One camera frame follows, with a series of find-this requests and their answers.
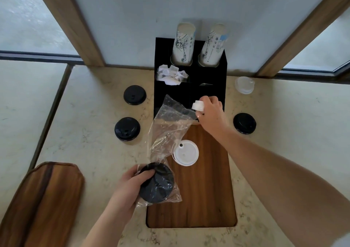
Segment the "clear plastic bag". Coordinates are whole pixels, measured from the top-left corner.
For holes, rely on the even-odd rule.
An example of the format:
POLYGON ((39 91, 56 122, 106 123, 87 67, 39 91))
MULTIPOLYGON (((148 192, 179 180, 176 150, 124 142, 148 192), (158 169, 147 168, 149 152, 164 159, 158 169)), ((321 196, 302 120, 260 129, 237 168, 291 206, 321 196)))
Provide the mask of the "clear plastic bag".
MULTIPOLYGON (((167 165, 174 176, 174 188, 172 193, 161 203, 177 203, 182 201, 180 190, 175 180, 175 174, 168 163, 167 158, 172 155, 175 148, 194 123, 196 114, 194 110, 185 108, 181 103, 166 95, 162 106, 157 112, 148 132, 147 156, 152 162, 160 162, 167 165)), ((138 173, 146 166, 138 165, 138 173)), ((138 196, 136 207, 155 205, 147 203, 138 196)))

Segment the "person's right hand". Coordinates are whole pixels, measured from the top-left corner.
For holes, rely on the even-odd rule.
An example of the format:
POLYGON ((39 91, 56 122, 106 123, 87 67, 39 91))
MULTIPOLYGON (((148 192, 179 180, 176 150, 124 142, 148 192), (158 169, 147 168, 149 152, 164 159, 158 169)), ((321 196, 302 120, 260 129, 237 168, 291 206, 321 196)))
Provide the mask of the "person's right hand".
POLYGON ((200 100, 205 105, 204 118, 200 124, 206 132, 221 142, 231 131, 222 103, 216 96, 203 96, 200 100))

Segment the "translucent white cup lid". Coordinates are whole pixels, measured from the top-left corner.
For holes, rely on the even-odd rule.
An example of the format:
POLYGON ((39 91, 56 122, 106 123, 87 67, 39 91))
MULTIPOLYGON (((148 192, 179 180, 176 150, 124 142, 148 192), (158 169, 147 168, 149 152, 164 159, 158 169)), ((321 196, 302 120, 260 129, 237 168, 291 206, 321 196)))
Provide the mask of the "translucent white cup lid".
POLYGON ((255 82, 250 77, 238 77, 234 86, 239 93, 247 95, 253 92, 255 82))

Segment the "stack of blue-marked paper cups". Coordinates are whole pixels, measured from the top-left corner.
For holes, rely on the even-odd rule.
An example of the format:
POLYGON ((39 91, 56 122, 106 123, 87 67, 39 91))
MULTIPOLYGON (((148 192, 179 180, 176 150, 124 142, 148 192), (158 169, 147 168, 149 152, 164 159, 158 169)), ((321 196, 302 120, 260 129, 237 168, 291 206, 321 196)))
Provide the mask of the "stack of blue-marked paper cups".
POLYGON ((227 39, 226 26, 224 24, 213 25, 199 55, 199 64, 202 67, 217 67, 227 39))

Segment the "stack of black cup lids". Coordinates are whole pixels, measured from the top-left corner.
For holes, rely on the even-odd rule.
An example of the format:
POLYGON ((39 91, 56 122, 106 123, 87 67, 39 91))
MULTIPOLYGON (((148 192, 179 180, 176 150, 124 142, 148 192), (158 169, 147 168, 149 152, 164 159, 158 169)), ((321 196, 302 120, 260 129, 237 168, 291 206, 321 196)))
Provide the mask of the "stack of black cup lids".
POLYGON ((155 170, 155 173, 141 184, 139 197, 147 203, 161 203, 173 191, 175 184, 173 173, 167 165, 160 162, 147 164, 140 170, 140 173, 149 170, 155 170))

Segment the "wooden tray with dark stripe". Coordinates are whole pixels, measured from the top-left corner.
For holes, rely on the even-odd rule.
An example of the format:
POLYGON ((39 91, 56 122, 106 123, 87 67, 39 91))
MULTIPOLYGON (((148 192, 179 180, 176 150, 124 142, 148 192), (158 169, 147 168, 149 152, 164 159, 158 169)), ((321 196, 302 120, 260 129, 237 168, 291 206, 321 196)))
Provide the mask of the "wooden tray with dark stripe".
POLYGON ((72 163, 44 162, 30 170, 0 224, 0 247, 66 247, 84 186, 72 163))

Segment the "dark window rail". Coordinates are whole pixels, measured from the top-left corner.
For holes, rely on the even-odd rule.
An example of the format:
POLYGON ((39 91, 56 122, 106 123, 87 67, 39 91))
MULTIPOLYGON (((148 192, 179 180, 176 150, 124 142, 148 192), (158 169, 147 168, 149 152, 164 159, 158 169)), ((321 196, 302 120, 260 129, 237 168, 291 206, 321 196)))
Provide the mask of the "dark window rail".
POLYGON ((79 55, 0 50, 0 60, 85 65, 79 55))
POLYGON ((350 85, 350 60, 337 68, 289 63, 273 79, 350 85))

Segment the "person's left forearm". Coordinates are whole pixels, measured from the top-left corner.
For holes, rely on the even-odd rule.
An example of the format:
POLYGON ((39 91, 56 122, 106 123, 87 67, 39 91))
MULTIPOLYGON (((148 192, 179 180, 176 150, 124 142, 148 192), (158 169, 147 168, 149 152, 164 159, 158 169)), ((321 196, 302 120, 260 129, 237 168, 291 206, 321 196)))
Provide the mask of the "person's left forearm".
POLYGON ((135 204, 108 204, 80 247, 117 247, 134 210, 135 204))

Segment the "person's left hand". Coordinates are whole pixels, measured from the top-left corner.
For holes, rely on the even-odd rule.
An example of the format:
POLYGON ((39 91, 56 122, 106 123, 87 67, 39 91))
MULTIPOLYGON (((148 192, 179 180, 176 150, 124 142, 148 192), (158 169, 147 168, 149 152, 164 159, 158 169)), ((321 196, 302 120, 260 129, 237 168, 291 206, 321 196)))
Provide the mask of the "person's left hand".
POLYGON ((106 207, 114 217, 130 219, 136 207, 141 184, 134 184, 134 176, 138 175, 138 165, 127 170, 117 183, 117 187, 106 207))

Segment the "black cup organizer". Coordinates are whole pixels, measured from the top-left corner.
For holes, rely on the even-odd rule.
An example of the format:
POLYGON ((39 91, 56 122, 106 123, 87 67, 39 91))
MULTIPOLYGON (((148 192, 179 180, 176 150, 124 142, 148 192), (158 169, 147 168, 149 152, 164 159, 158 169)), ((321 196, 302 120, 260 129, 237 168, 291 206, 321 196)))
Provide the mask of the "black cup organizer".
POLYGON ((166 85, 164 81, 157 80, 157 70, 161 65, 172 65, 171 55, 174 39, 156 37, 154 60, 154 117, 163 104, 166 95, 190 109, 195 100, 202 96, 216 96, 225 109, 227 59, 225 51, 217 67, 203 67, 198 63, 204 41, 196 40, 193 60, 190 66, 179 66, 189 77, 180 85, 166 85))

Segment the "black cup lid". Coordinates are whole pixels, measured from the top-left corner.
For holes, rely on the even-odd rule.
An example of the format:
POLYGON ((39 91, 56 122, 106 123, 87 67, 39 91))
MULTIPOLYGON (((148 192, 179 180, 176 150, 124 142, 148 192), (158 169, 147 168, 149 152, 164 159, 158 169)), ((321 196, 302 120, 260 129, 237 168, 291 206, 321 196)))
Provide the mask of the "black cup lid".
POLYGON ((114 127, 116 137, 125 142, 135 139, 140 133, 140 130, 141 126, 139 122, 133 117, 120 119, 114 127))
POLYGON ((256 121, 248 113, 241 112, 233 117, 233 125, 241 134, 252 134, 256 130, 256 121))
POLYGON ((143 87, 131 85, 125 89, 123 97, 130 105, 140 105, 146 100, 147 93, 143 87))

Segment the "stack of printed paper cups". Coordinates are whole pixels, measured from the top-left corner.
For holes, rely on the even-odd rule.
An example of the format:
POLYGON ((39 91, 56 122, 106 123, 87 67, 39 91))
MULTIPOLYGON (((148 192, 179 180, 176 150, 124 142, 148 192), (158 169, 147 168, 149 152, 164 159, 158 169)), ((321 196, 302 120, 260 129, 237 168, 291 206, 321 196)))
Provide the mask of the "stack of printed paper cups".
POLYGON ((175 66, 190 66, 192 64, 196 27, 190 22, 177 25, 174 39, 171 63, 175 66))

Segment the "person's right forearm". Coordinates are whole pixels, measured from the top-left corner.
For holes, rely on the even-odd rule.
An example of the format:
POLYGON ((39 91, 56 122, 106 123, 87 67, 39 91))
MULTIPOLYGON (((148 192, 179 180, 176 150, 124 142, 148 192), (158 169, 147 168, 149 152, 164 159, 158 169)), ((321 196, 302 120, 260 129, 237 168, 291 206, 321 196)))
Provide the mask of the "person's right forearm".
POLYGON ((350 201, 335 187, 230 128, 212 135, 295 247, 350 247, 350 201))

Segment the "pile of white packets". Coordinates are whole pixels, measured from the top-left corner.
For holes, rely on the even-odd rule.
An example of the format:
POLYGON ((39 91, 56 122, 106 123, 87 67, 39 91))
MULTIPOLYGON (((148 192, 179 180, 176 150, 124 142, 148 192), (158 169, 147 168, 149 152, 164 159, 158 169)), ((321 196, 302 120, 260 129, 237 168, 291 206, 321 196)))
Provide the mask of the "pile of white packets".
POLYGON ((156 71, 156 81, 164 82, 166 85, 181 85, 188 81, 189 74, 174 65, 168 67, 167 65, 161 65, 156 71))

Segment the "rectangular wooden board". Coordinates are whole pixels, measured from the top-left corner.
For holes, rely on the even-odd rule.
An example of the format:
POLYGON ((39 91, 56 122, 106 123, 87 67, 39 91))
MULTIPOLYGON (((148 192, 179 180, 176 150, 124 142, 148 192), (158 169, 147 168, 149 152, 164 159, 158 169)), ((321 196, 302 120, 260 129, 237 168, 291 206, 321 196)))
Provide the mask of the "rectangular wooden board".
POLYGON ((192 125, 183 139, 198 146, 196 163, 182 166, 172 156, 166 159, 182 201, 148 206, 146 225, 149 228, 234 227, 237 216, 227 151, 201 125, 192 125))

